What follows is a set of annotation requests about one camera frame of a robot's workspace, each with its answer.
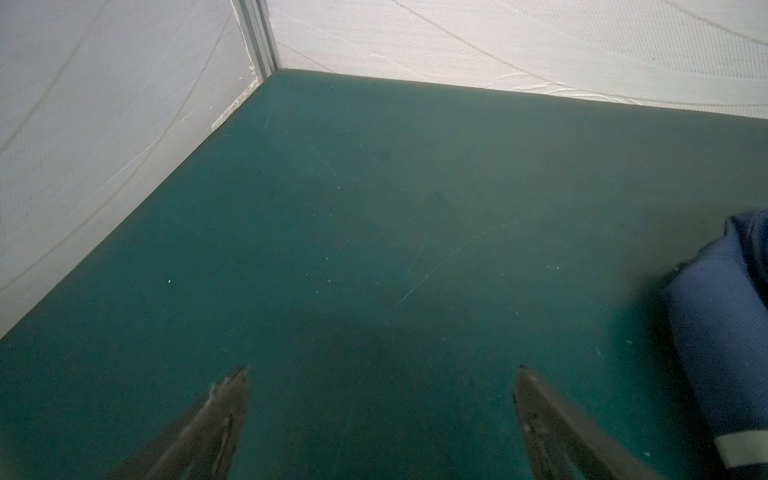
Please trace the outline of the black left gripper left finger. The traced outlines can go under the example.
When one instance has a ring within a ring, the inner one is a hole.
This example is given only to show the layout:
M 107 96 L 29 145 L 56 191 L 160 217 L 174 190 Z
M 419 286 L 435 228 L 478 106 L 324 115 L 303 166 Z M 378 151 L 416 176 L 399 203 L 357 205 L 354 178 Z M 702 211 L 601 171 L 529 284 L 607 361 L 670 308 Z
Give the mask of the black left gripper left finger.
M 237 367 L 106 477 L 226 479 L 249 400 L 248 369 Z

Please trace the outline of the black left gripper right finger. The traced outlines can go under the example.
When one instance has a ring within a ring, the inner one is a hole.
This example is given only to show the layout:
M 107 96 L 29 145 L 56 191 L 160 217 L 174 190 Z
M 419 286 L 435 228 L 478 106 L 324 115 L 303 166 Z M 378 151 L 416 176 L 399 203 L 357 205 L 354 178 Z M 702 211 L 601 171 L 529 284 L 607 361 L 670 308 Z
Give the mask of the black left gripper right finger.
M 513 397 L 536 479 L 660 479 L 540 373 L 519 368 Z

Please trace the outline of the navy blue student backpack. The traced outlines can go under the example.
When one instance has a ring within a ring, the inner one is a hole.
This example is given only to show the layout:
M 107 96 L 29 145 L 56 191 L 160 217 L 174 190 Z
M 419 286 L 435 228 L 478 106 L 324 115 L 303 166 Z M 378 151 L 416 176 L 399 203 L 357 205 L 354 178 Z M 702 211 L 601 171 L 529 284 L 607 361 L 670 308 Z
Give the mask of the navy blue student backpack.
M 732 216 L 665 291 L 675 346 L 727 474 L 767 476 L 767 213 Z

